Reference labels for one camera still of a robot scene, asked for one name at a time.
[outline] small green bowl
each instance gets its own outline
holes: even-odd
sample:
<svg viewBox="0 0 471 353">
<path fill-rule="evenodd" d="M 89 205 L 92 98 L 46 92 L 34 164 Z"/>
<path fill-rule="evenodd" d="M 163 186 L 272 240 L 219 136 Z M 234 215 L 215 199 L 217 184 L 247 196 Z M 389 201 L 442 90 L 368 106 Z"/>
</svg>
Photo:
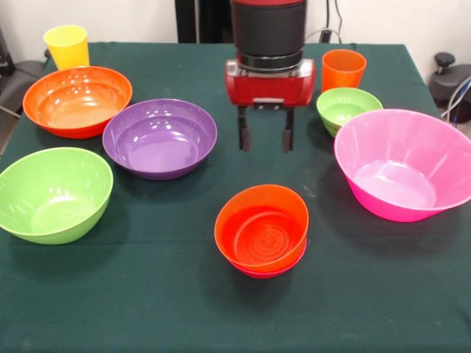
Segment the small green bowl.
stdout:
<svg viewBox="0 0 471 353">
<path fill-rule="evenodd" d="M 371 93 L 347 87 L 325 91 L 316 105 L 326 129 L 333 137 L 354 116 L 383 109 L 381 102 Z"/>
<path fill-rule="evenodd" d="M 110 166 L 91 151 L 35 152 L 0 174 L 0 227 L 33 243 L 70 243 L 102 217 L 112 188 Z"/>
</svg>

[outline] bowl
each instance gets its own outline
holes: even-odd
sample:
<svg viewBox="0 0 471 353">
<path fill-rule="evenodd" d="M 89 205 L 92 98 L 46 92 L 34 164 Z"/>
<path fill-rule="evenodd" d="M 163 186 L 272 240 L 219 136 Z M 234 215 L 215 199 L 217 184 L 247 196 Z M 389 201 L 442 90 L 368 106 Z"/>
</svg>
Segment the bowl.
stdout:
<svg viewBox="0 0 471 353">
<path fill-rule="evenodd" d="M 390 221 L 420 221 L 471 199 L 471 141 L 433 116 L 361 114 L 339 130 L 334 150 L 357 200 Z"/>
<path fill-rule="evenodd" d="M 91 151 L 35 152 L 0 174 L 0 227 L 33 243 L 70 243 L 102 217 L 112 187 L 110 166 Z"/>
<path fill-rule="evenodd" d="M 268 273 L 263 273 L 262 272 L 262 273 L 260 273 L 260 272 L 257 272 L 257 271 L 246 270 L 245 268 L 242 268 L 241 266 L 236 265 L 235 263 L 231 263 L 231 264 L 232 264 L 232 266 L 234 266 L 235 269 L 239 270 L 240 272 L 247 275 L 248 277 L 252 277 L 252 278 L 255 278 L 255 279 L 270 279 L 270 278 L 281 276 L 282 274 L 285 274 L 286 272 L 291 270 L 294 266 L 296 266 L 298 264 L 298 262 L 301 261 L 302 256 L 304 256 L 304 253 L 305 253 L 307 248 L 308 248 L 308 244 L 306 243 L 300 258 L 297 259 L 297 261 L 295 263 L 293 263 L 292 265 L 290 265 L 289 267 L 287 267 L 287 268 L 285 268 L 281 271 L 278 271 L 278 272 L 268 272 Z"/>
<path fill-rule="evenodd" d="M 216 144 L 216 123 L 195 104 L 142 101 L 116 115 L 103 133 L 106 153 L 121 167 L 153 180 L 193 171 Z"/>
<path fill-rule="evenodd" d="M 371 93 L 346 87 L 327 90 L 319 96 L 316 105 L 325 128 L 333 137 L 358 114 L 383 109 L 381 102 Z"/>
<path fill-rule="evenodd" d="M 85 139 L 102 134 L 131 96 L 132 86 L 122 74 L 88 66 L 39 79 L 26 92 L 23 109 L 31 121 L 54 135 Z"/>
<path fill-rule="evenodd" d="M 301 258 L 308 224 L 308 208 L 297 193 L 281 185 L 258 185 L 223 206 L 214 238 L 233 265 L 269 274 L 285 271 Z"/>
</svg>

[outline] pink bowl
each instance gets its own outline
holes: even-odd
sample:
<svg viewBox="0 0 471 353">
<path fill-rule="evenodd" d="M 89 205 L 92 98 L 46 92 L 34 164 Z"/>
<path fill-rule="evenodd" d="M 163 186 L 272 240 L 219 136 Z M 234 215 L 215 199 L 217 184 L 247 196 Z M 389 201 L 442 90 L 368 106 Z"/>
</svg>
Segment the pink bowl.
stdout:
<svg viewBox="0 0 471 353">
<path fill-rule="evenodd" d="M 420 221 L 471 199 L 471 141 L 433 116 L 357 115 L 339 130 L 335 155 L 357 200 L 390 221 Z"/>
<path fill-rule="evenodd" d="M 289 270 L 291 270 L 295 265 L 298 264 L 299 261 L 301 261 L 302 257 L 304 256 L 304 253 L 306 253 L 307 248 L 308 248 L 308 243 L 307 243 L 307 240 L 306 240 L 306 244 L 304 245 L 304 250 L 302 250 L 301 256 L 296 260 L 295 263 L 293 263 L 292 265 L 290 265 L 287 268 L 284 268 L 281 271 L 261 273 L 261 272 L 247 270 L 247 269 L 245 269 L 245 268 L 243 268 L 239 265 L 236 265 L 235 263 L 233 263 L 231 261 L 230 261 L 230 264 L 232 266 L 234 266 L 236 269 L 238 269 L 240 272 L 242 272 L 243 274 L 246 274 L 249 277 L 256 278 L 256 279 L 269 279 L 269 278 L 273 278 L 273 277 L 276 277 L 276 276 L 280 276 L 281 274 L 284 274 L 284 273 L 288 272 Z"/>
</svg>

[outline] white wall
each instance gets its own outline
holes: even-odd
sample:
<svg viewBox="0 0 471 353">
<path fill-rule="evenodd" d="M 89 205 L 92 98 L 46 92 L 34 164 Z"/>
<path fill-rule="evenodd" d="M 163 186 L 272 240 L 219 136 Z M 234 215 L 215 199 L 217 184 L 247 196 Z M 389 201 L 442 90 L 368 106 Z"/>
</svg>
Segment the white wall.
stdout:
<svg viewBox="0 0 471 353">
<path fill-rule="evenodd" d="M 308 1 L 311 32 L 325 25 L 325 0 Z M 345 43 L 404 43 L 426 79 L 438 51 L 471 63 L 471 0 L 338 1 Z M 86 27 L 90 41 L 177 42 L 174 0 L 0 0 L 0 26 L 15 61 L 42 59 L 43 33 L 67 23 Z"/>
<path fill-rule="evenodd" d="M 307 32 L 325 26 L 325 0 L 308 0 Z M 344 43 L 406 44 L 422 77 L 435 70 L 433 56 L 449 51 L 471 63 L 471 0 L 338 0 Z M 338 28 L 333 0 L 330 26 Z M 317 42 L 319 36 L 310 41 Z"/>
<path fill-rule="evenodd" d="M 174 0 L 0 0 L 14 61 L 43 60 L 43 34 L 60 24 L 84 26 L 90 42 L 177 42 Z"/>
</svg>

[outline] cup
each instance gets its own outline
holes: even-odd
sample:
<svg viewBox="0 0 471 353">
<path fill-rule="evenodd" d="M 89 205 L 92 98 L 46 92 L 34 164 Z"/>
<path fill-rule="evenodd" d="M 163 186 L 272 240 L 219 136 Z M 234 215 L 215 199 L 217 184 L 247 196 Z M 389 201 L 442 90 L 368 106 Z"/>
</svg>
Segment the cup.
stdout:
<svg viewBox="0 0 471 353">
<path fill-rule="evenodd" d="M 358 88 L 365 68 L 365 57 L 356 51 L 328 51 L 322 58 L 322 92 L 338 87 Z"/>
<path fill-rule="evenodd" d="M 90 66 L 85 28 L 75 25 L 51 28 L 44 34 L 44 42 L 58 70 Z"/>
</svg>

